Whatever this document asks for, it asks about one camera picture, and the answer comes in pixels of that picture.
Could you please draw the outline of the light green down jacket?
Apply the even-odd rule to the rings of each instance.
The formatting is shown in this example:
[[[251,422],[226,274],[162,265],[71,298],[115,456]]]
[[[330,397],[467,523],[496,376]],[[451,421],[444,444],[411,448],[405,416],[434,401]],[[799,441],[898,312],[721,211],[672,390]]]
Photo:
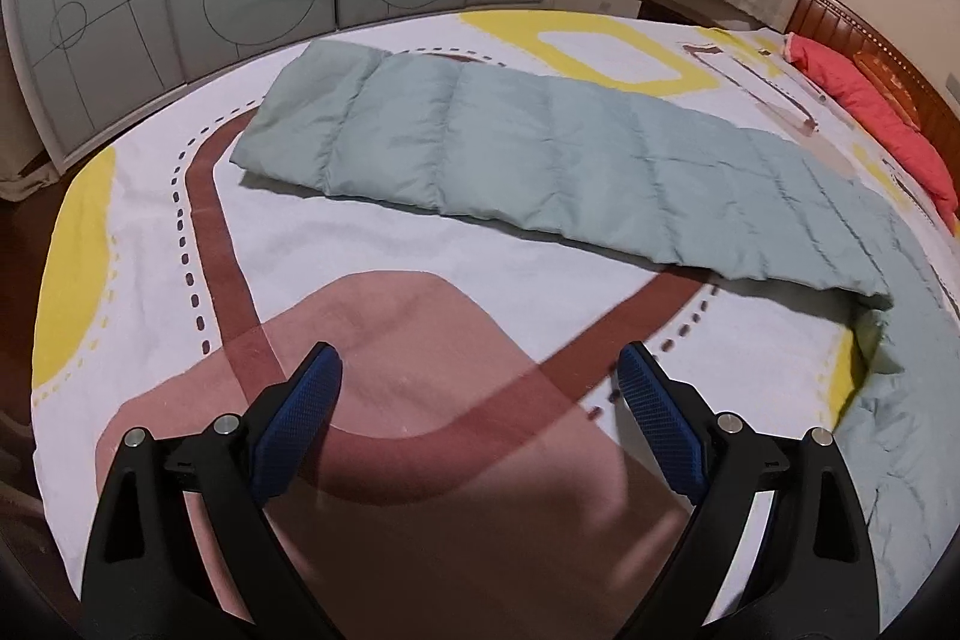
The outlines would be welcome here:
[[[736,294],[830,298],[864,378],[839,447],[880,614],[918,596],[958,526],[958,323],[884,198],[781,136],[589,81],[319,41],[239,136],[252,184],[285,185],[700,271]]]

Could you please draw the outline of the patterned white bed sheet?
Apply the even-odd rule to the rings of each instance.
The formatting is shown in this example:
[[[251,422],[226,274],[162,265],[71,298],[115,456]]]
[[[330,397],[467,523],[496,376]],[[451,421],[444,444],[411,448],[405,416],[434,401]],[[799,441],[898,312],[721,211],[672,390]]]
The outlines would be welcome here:
[[[895,209],[958,323],[950,230],[784,60],[786,35],[480,11],[319,41],[589,81],[775,133]],[[631,425],[620,349],[644,342],[755,431],[818,425],[839,445],[864,378],[851,315],[488,221],[252,184],[236,143],[311,44],[161,110],[65,195],[37,307],[32,429],[68,578],[82,576],[128,429],[200,431],[322,341],[343,362],[331,429],[267,513],[348,637],[610,637],[692,512]]]

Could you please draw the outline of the red pillow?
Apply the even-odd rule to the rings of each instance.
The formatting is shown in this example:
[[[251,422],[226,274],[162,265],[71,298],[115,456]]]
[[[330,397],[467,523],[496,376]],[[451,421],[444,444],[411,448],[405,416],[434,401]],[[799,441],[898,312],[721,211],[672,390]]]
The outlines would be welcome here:
[[[923,190],[950,232],[957,223],[958,197],[952,175],[918,125],[907,122],[853,60],[820,42],[789,32],[784,60],[843,107],[892,154]]]

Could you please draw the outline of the wooden headboard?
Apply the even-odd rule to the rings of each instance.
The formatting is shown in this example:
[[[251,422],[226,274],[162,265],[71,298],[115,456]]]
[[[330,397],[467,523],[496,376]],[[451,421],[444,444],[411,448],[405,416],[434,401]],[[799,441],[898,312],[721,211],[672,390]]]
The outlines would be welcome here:
[[[926,76],[866,19],[839,0],[799,0],[789,19],[788,32],[805,35],[846,57],[858,52],[877,55],[903,81],[919,110],[924,136],[937,149],[953,177],[958,177],[957,113]]]

